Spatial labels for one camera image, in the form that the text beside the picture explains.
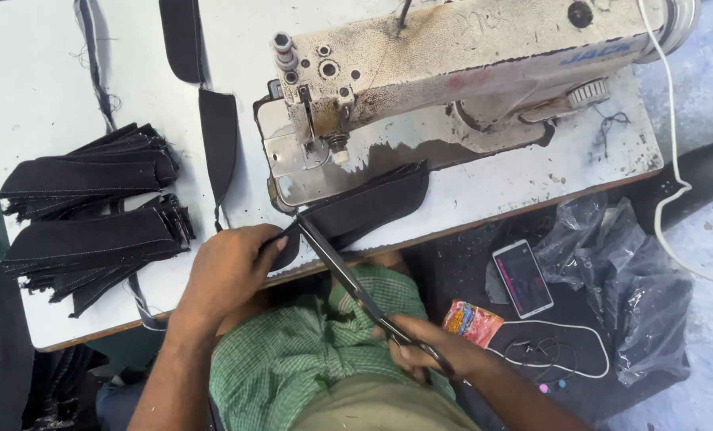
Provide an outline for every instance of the pink object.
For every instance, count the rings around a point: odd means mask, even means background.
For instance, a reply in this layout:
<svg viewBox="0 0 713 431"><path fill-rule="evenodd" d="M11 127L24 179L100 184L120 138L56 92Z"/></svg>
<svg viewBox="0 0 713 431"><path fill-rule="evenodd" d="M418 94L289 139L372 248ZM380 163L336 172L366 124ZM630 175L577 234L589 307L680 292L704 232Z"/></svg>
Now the pink object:
<svg viewBox="0 0 713 431"><path fill-rule="evenodd" d="M444 318L443 326L453 334L461 335L466 340L486 348L495 332L503 326L503 318L456 299L452 301L452 307Z"/></svg>

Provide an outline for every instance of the white table top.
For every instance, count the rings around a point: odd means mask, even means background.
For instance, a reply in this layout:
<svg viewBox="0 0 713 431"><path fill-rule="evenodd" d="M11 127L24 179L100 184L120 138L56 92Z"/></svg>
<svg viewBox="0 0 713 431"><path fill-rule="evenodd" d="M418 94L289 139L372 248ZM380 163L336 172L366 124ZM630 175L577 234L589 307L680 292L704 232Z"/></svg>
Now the white table top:
<svg viewBox="0 0 713 431"><path fill-rule="evenodd" d="M180 299L198 245L215 234L198 86L179 81L170 70L156 0L99 0L98 5L103 22L97 25L105 28L99 37L107 34L99 42L104 85L121 100L114 120L118 126L151 123L172 143L182 164L173 191L188 205L199 237L191 252L151 263L140 272L152 313L165 312ZM266 83L276 77L269 37L279 30L296 34L386 15L397 5L393 0L199 2L209 76L205 86L237 99L241 145L224 204L232 227L262 222L285 227L291 221L271 205L268 164L252 112L252 103L267 93ZM0 2L0 186L20 161L63 154L104 134L89 71L81 64L82 56L77 57L83 45L71 2ZM606 115L625 112L632 123L611 127L608 157L597 139L602 119L586 111L562 122L547 147L529 146L432 172L418 211L350 248L399 244L660 169L660 151L629 68L615 74L610 87L612 99L599 110ZM387 139L409 142L407 135L406 129L392 127ZM6 219L6 225L11 239L23 227L13 218ZM285 271L314 260L311 250L300 249ZM49 294L22 296L38 349L93 338L139 320L123 286L110 289L79 319L67 317L71 299L48 304Z"/></svg>

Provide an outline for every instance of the industrial sewing machine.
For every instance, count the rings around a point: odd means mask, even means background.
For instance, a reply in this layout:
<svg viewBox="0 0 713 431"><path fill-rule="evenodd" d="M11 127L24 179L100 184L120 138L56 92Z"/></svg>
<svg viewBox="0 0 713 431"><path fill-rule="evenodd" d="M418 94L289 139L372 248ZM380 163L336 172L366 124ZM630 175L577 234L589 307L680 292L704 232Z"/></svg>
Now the industrial sewing machine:
<svg viewBox="0 0 713 431"><path fill-rule="evenodd" d="M699 17L700 0L644 4L666 54ZM549 145L562 117L609 98L611 73L659 58L637 0L459 0L280 32L271 48L279 79L254 109L282 211L406 162ZM391 127L402 142L384 142Z"/></svg>

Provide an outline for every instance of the hand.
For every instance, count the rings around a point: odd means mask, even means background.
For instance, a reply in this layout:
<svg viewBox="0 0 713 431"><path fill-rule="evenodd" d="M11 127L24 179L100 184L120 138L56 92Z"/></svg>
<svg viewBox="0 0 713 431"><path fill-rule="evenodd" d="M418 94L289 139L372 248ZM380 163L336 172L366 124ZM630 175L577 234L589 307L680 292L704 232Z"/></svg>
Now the hand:
<svg viewBox="0 0 713 431"><path fill-rule="evenodd" d="M252 298L266 280L288 238L269 244L260 255L259 248L279 232L274 225L257 225L219 231L208 239L197 252L174 314L215 333L221 321Z"/></svg>
<svg viewBox="0 0 713 431"><path fill-rule="evenodd" d="M411 318L403 314L393 314L389 319L399 326L410 338L424 341L449 361L456 377L466 378L482 367L491 364L492 358L485 350L457 334L439 328L427 320ZM379 327L372 330L372 335L379 337L383 331ZM389 342L391 358L394 364L415 377L424 380L425 367L440 370L439 364L421 348L399 346Z"/></svg>

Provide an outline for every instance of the phone screen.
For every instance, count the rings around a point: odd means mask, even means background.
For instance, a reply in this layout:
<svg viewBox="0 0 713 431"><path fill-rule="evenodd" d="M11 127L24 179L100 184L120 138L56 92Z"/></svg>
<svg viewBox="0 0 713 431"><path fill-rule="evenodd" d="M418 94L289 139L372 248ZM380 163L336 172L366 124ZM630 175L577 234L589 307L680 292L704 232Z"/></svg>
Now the phone screen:
<svg viewBox="0 0 713 431"><path fill-rule="evenodd" d="M495 263L519 315L553 303L529 244L523 243L495 255Z"/></svg>

